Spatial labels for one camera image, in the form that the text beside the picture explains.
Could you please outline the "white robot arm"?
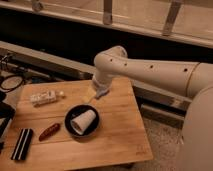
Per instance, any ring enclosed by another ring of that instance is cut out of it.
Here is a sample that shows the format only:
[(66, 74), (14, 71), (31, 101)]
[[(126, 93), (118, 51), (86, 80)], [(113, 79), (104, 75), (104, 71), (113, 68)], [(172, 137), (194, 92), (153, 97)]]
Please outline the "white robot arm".
[(110, 91), (116, 76), (125, 76), (192, 100), (182, 128), (177, 171), (213, 171), (213, 64), (130, 59), (121, 46), (94, 58), (91, 95)]

